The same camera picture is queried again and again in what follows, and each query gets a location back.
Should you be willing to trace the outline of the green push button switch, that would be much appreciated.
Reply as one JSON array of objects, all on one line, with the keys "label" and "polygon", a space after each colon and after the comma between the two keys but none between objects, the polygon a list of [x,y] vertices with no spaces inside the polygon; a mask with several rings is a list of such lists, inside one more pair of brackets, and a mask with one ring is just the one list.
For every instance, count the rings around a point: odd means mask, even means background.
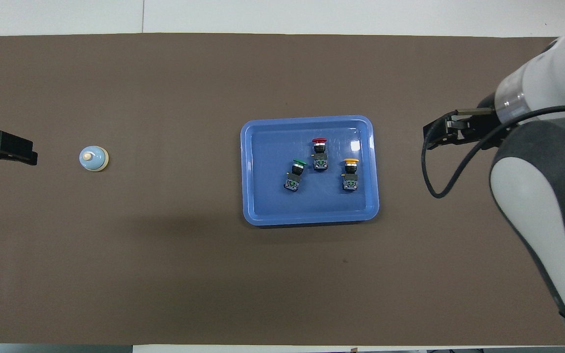
[{"label": "green push button switch", "polygon": [[300,188],[301,176],[307,163],[301,159],[293,159],[290,170],[285,174],[284,188],[296,192]]}]

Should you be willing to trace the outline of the blue plastic tray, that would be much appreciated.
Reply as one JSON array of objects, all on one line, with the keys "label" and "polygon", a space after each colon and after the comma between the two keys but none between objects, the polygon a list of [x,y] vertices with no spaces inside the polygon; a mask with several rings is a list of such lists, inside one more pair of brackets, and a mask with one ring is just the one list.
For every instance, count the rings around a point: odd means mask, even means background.
[{"label": "blue plastic tray", "polygon": [[[327,139],[328,169],[312,165],[312,139]],[[362,115],[260,119],[241,132],[243,214],[258,227],[358,223],[379,212],[374,127]],[[344,158],[359,159],[358,189],[342,189]],[[307,163],[296,192],[284,188],[293,159]]]}]

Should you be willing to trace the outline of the brown table mat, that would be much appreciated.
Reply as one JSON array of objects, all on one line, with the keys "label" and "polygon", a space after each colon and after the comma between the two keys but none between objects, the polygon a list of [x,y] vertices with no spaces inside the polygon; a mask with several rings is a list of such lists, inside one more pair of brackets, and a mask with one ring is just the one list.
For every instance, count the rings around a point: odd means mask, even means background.
[{"label": "brown table mat", "polygon": [[[0,343],[565,346],[488,187],[483,151],[428,194],[422,127],[475,107],[551,38],[0,36]],[[363,115],[380,208],[259,228],[242,212],[253,119]],[[107,168],[78,157],[99,146]]]}]

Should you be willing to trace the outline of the red push button switch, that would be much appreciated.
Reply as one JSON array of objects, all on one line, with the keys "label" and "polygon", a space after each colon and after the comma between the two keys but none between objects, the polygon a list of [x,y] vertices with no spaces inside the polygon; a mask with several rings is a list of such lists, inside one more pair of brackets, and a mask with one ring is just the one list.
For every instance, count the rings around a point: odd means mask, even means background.
[{"label": "red push button switch", "polygon": [[328,169],[328,155],[327,155],[327,139],[314,138],[312,139],[312,165],[317,171],[325,171]]}]

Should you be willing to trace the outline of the yellow push button switch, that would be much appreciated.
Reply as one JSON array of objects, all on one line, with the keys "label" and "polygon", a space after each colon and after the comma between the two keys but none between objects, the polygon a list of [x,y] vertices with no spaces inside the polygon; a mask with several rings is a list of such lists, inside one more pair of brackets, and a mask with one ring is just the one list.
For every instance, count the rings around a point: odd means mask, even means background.
[{"label": "yellow push button switch", "polygon": [[359,159],[344,158],[344,172],[342,177],[342,189],[345,191],[356,191],[358,189],[359,175],[357,174]]}]

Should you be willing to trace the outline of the light blue desk bell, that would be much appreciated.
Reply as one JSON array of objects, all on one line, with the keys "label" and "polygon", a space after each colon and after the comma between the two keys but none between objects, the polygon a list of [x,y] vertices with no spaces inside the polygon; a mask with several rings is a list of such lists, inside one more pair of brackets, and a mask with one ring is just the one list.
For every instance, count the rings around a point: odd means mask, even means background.
[{"label": "light blue desk bell", "polygon": [[99,146],[84,147],[78,157],[81,167],[90,172],[103,171],[107,168],[109,159],[108,151]]}]

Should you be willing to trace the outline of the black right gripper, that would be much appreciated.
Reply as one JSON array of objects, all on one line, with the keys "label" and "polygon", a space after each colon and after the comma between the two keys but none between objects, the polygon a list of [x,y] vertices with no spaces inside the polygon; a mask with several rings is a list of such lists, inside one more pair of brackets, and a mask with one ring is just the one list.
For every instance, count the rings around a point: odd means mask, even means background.
[{"label": "black right gripper", "polygon": [[[467,127],[460,132],[462,137],[460,140],[458,138],[459,130],[450,127],[457,114],[465,116],[461,121],[467,124]],[[450,111],[425,125],[422,128],[422,150],[433,150],[445,145],[478,143],[500,125],[502,123],[496,114],[495,92],[493,92],[483,98],[474,109],[458,109],[458,112]],[[500,147],[505,138],[516,127],[518,127],[518,124],[509,125],[493,134],[482,145],[482,149],[488,150],[493,147]]]}]

